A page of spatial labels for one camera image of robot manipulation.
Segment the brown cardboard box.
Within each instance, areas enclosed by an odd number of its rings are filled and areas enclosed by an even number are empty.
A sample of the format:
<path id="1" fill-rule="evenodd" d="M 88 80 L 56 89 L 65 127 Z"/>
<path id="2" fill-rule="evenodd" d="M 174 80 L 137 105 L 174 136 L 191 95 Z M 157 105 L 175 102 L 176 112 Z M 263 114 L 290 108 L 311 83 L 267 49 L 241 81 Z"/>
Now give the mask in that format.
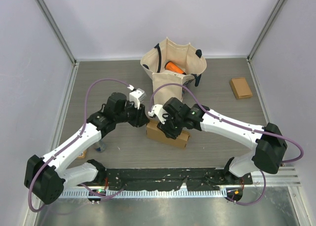
<path id="1" fill-rule="evenodd" d="M 229 84 L 237 100 L 248 99 L 253 96 L 245 77 L 232 78 Z"/>

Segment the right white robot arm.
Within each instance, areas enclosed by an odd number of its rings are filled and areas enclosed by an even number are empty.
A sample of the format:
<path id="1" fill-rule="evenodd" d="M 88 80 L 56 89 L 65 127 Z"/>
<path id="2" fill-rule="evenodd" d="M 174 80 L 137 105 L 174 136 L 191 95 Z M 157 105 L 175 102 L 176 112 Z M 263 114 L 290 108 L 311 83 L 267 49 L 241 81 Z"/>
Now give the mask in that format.
<path id="1" fill-rule="evenodd" d="M 254 171 L 276 174 L 287 149 L 275 124 L 248 124 L 223 116 L 206 106 L 194 104 L 189 107 L 175 97 L 164 105 L 153 105 L 149 115 L 158 117 L 157 127 L 167 138 L 176 139 L 183 128 L 187 128 L 215 133 L 249 148 L 248 153 L 231 157 L 226 163 L 222 175 L 228 184 L 234 184 Z"/>

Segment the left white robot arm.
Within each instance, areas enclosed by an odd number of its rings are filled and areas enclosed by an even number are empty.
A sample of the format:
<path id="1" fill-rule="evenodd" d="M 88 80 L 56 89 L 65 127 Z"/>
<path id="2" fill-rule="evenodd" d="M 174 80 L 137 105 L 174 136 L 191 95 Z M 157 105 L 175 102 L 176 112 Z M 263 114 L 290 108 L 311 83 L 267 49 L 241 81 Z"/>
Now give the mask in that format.
<path id="1" fill-rule="evenodd" d="M 42 157 L 33 155 L 27 161 L 24 185 L 45 205 L 59 198 L 65 188 L 81 183 L 100 186 L 106 177 L 105 167 L 96 160 L 88 160 L 79 167 L 69 165 L 91 145 L 102 140 L 119 123 L 142 127 L 149 122 L 142 104 L 146 93 L 135 89 L 125 96 L 112 93 L 101 109 L 89 116 L 85 124 L 58 148 Z"/>

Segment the yellow blue snack box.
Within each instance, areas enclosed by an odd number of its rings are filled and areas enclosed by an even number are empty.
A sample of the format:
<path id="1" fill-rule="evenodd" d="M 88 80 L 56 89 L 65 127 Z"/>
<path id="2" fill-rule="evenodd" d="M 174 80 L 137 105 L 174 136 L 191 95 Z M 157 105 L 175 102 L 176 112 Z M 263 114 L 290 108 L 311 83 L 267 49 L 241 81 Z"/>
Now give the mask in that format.
<path id="1" fill-rule="evenodd" d="M 87 150 L 84 150 L 78 157 L 77 159 L 84 159 L 86 156 Z"/>

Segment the silver blue drink can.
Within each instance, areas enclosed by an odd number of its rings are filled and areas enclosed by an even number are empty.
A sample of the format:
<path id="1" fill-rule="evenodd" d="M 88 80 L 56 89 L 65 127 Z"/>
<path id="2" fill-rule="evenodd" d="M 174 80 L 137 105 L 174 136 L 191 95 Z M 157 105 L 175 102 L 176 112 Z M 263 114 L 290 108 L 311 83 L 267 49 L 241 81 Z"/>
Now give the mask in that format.
<path id="1" fill-rule="evenodd" d="M 100 141 L 95 143 L 94 148 L 97 152 L 103 152 L 106 149 L 106 144 L 102 140 L 100 140 Z"/>

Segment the orange bottle in bag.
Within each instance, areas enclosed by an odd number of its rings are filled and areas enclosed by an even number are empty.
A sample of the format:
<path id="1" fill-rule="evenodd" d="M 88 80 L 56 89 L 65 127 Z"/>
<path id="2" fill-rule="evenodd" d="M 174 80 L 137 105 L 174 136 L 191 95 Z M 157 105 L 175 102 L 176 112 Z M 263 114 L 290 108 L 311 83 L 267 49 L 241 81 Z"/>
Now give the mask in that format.
<path id="1" fill-rule="evenodd" d="M 166 63 L 165 69 L 171 72 L 181 74 L 181 75 L 186 75 L 186 73 L 181 68 L 179 68 L 176 64 L 174 64 L 171 61 Z"/>

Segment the beige canvas tote bag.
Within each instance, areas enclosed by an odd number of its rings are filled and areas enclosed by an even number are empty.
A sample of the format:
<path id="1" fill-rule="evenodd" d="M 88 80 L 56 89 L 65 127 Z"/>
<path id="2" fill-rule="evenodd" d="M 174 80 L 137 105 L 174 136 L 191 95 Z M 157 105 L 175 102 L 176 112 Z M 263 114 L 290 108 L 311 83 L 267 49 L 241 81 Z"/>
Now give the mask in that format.
<path id="1" fill-rule="evenodd" d="M 186 75 L 181 75 L 165 69 L 167 62 L 173 62 L 181 68 Z M 140 65 L 153 83 L 154 104 L 165 104 L 170 98 L 183 100 L 185 89 L 193 83 L 199 85 L 201 75 L 207 68 L 206 59 L 200 49 L 194 48 L 190 43 L 178 45 L 169 38 L 159 42 L 141 59 Z"/>

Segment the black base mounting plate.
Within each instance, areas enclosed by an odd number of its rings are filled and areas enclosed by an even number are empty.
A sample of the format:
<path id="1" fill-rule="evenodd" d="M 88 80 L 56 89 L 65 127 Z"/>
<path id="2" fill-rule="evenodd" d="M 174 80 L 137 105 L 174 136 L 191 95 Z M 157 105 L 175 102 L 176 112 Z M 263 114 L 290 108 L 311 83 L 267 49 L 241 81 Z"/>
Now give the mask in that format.
<path id="1" fill-rule="evenodd" d="M 108 168 L 101 181 L 84 182 L 88 187 L 107 186 L 109 190 L 178 191 L 185 183 L 188 191 L 217 190 L 223 185 L 251 185 L 249 173 L 227 180 L 217 168 Z"/>

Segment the left aluminium frame post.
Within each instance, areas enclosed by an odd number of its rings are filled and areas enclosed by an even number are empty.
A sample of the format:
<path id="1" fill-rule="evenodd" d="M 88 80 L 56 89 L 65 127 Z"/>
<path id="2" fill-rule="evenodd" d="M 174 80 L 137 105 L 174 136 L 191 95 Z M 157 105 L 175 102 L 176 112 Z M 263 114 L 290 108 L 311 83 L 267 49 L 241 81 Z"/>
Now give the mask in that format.
<path id="1" fill-rule="evenodd" d="M 55 19 L 53 18 L 53 15 L 51 14 L 48 6 L 46 5 L 46 2 L 44 0 L 35 0 L 35 1 L 36 1 L 37 5 L 39 6 L 41 12 L 43 13 L 45 19 L 47 20 L 50 28 L 54 32 L 57 40 L 59 41 L 60 45 L 62 46 L 67 57 L 71 61 L 71 64 L 75 65 L 77 63 L 77 60 L 74 57 L 72 51 L 70 50 L 70 47 L 68 46 L 64 36 L 62 35 L 61 30 L 59 29 Z"/>

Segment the aluminium frame post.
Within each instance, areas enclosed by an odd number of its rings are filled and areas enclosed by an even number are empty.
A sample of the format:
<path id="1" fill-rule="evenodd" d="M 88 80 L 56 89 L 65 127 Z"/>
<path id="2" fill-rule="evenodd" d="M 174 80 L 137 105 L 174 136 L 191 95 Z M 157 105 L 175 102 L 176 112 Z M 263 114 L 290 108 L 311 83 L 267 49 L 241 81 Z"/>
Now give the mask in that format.
<path id="1" fill-rule="evenodd" d="M 68 46 L 64 36 L 62 35 L 61 30 L 59 29 L 55 19 L 53 18 L 53 15 L 51 14 L 48 6 L 46 5 L 46 2 L 44 0 L 35 0 L 35 1 L 36 1 L 37 5 L 39 6 L 41 12 L 43 13 L 45 19 L 47 20 L 50 28 L 54 32 L 57 40 L 59 41 L 60 45 L 62 46 L 67 57 L 71 61 L 71 64 L 75 65 L 77 63 L 77 60 L 74 57 L 72 51 L 70 50 L 70 47 Z"/>
<path id="2" fill-rule="evenodd" d="M 263 42 L 263 40 L 264 40 L 265 36 L 267 35 L 267 33 L 269 32 L 270 28 L 273 26 L 274 21 L 278 17 L 281 9 L 283 8 L 283 6 L 285 5 L 286 2 L 287 2 L 287 0 L 277 0 L 276 1 L 275 5 L 272 8 L 272 11 L 270 12 L 263 28 L 261 29 L 254 45 L 252 46 L 252 48 L 247 56 L 247 61 L 249 63 L 251 62 L 251 60 L 255 56 L 258 48 L 260 47 L 261 43 Z"/>

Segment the right aluminium frame post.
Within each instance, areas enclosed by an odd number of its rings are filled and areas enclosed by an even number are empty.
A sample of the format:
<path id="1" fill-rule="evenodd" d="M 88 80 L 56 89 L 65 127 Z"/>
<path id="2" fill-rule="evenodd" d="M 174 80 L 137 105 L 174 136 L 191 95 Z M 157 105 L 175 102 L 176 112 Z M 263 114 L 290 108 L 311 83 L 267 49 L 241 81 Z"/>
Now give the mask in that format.
<path id="1" fill-rule="evenodd" d="M 283 6 L 285 5 L 286 2 L 287 2 L 287 0 L 277 0 L 276 1 L 275 5 L 272 8 L 272 11 L 270 12 L 263 28 L 261 29 L 254 45 L 252 46 L 252 48 L 247 56 L 247 61 L 249 63 L 251 62 L 251 60 L 255 56 L 258 48 L 260 47 L 261 43 L 263 42 L 263 40 L 264 40 L 265 36 L 267 35 L 267 33 L 269 32 L 270 28 L 273 26 L 274 21 L 278 17 L 281 9 L 283 8 Z"/>

